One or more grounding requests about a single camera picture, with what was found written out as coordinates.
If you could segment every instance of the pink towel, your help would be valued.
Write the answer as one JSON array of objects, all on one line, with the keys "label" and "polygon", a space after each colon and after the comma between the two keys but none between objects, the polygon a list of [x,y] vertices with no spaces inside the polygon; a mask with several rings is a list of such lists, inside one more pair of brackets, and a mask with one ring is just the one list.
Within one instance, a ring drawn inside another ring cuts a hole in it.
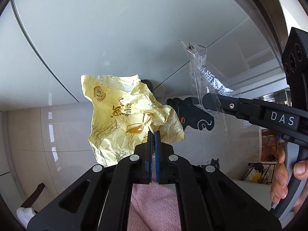
[{"label": "pink towel", "polygon": [[176,192],[156,182],[134,184],[127,230],[181,231]]}]

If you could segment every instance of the finger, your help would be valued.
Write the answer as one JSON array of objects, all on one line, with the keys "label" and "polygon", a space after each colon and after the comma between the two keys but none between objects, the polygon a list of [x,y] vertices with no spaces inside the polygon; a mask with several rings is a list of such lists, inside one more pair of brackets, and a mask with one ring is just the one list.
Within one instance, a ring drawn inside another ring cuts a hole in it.
[{"label": "finger", "polygon": [[294,212],[295,212],[295,214],[301,208],[301,206],[303,205],[303,203],[306,200],[307,196],[308,196],[308,182],[306,183],[306,186],[305,186],[303,192],[301,192],[301,195],[299,196],[298,200],[296,201],[296,203],[294,205]]},{"label": "finger", "polygon": [[279,153],[279,158],[278,158],[278,162],[280,164],[284,163],[285,161],[285,149],[284,147],[282,149],[280,149],[280,153]]},{"label": "finger", "polygon": [[281,186],[280,183],[275,178],[270,190],[270,197],[272,199],[272,202],[276,201],[277,199],[276,197],[278,197],[279,200],[284,199],[287,196],[287,193],[288,193],[287,186]]},{"label": "finger", "polygon": [[288,181],[289,172],[284,163],[277,163],[274,170],[274,177],[281,186],[285,186]]},{"label": "finger", "polygon": [[299,180],[308,178],[308,160],[300,161],[295,164],[294,176]]},{"label": "finger", "polygon": [[272,198],[272,202],[275,203],[275,204],[278,204],[280,200],[281,199],[276,195],[274,195],[273,198]]}]

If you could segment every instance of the yellow paper wrapper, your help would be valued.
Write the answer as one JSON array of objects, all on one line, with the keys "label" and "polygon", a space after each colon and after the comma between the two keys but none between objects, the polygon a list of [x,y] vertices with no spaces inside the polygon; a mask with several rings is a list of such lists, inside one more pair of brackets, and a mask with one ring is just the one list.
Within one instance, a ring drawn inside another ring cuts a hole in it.
[{"label": "yellow paper wrapper", "polygon": [[81,85],[94,107],[89,142],[99,164],[112,166],[133,154],[136,145],[147,141],[149,130],[159,130],[164,143],[184,140],[174,109],[156,101],[138,75],[82,75]]}]

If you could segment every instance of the white wall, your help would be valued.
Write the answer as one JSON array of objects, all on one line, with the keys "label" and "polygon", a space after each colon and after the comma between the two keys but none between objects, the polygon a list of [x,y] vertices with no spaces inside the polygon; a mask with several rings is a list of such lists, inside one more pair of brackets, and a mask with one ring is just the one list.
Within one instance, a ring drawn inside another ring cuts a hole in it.
[{"label": "white wall", "polygon": [[288,33],[291,27],[308,31],[308,16],[298,0],[279,0],[285,16]]},{"label": "white wall", "polygon": [[247,194],[254,198],[267,210],[271,209],[272,200],[270,198],[271,185],[250,183],[245,181],[233,180],[236,185],[243,189]]}]

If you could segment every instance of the ceiling panel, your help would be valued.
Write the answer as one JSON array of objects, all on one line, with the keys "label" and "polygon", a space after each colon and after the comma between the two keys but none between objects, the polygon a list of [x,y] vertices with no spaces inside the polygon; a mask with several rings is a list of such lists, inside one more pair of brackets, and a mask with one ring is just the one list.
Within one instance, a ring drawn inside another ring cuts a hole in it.
[{"label": "ceiling panel", "polygon": [[180,68],[154,90],[156,97],[190,95],[189,63]]},{"label": "ceiling panel", "polygon": [[42,64],[10,3],[0,17],[0,110],[77,102]]},{"label": "ceiling panel", "polygon": [[139,74],[156,87],[188,61],[178,40],[209,45],[247,18],[232,0],[15,3],[38,52],[79,101],[87,101],[83,74]]},{"label": "ceiling panel", "polygon": [[207,61],[228,78],[269,61],[273,61],[276,68],[279,67],[272,49],[251,18],[247,18],[209,46]]}]

